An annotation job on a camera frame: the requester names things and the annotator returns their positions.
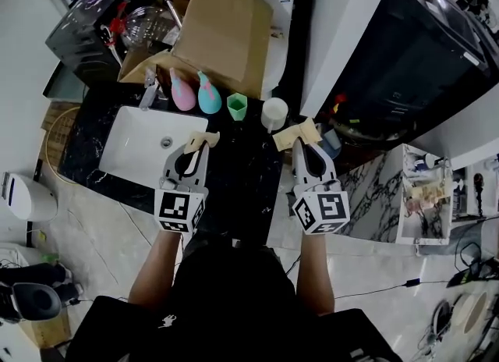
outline pink bottle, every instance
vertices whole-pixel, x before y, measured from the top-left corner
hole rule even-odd
[[[189,111],[196,106],[196,95],[191,86],[180,79],[175,70],[170,68],[170,78],[172,79],[172,98],[180,111]]]

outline floor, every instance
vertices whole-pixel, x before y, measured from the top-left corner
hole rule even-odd
[[[44,252],[57,252],[61,261],[73,270],[85,289],[82,299],[98,295],[127,297],[131,285],[158,232],[149,214],[123,206],[82,186],[71,186],[57,180],[47,167],[41,182],[58,198],[58,215],[41,229],[46,239],[34,232],[34,241]],[[285,196],[292,187],[289,169],[283,171],[278,199],[267,245],[273,247],[286,271],[299,256],[301,230],[288,216]],[[441,300],[453,303],[462,293],[484,290],[489,300],[499,293],[494,282],[470,283],[446,289],[444,283],[423,284],[365,296],[342,296],[386,289],[421,278],[422,282],[449,280],[456,273],[453,256],[416,256],[414,247],[375,243],[344,236],[327,236],[327,262],[335,296],[336,309],[362,309],[368,318],[403,359],[429,360],[418,350],[418,344],[430,323],[434,308]],[[182,256],[179,248],[178,259]],[[298,265],[289,273],[296,283]],[[73,332],[77,329],[91,302],[69,309]],[[435,360],[465,360],[475,348],[484,322],[465,338],[453,329],[441,344],[434,347]]]

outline sink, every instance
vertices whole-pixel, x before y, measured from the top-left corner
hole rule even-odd
[[[193,131],[204,132],[208,120],[123,106],[112,125],[99,169],[130,182],[158,189],[168,156]]]

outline white cup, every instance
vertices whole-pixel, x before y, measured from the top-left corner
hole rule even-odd
[[[280,130],[288,116],[288,105],[280,98],[271,98],[264,102],[262,107],[262,125],[267,128],[267,132]]]

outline bottle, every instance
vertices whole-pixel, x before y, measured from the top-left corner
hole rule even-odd
[[[189,111],[196,106],[196,95],[189,84],[180,79],[175,70],[170,68],[172,79],[172,98],[180,111]]]
[[[214,114],[220,111],[221,97],[218,90],[213,86],[208,77],[199,71],[197,75],[200,78],[200,90],[197,99],[200,103],[201,111],[205,114]]]

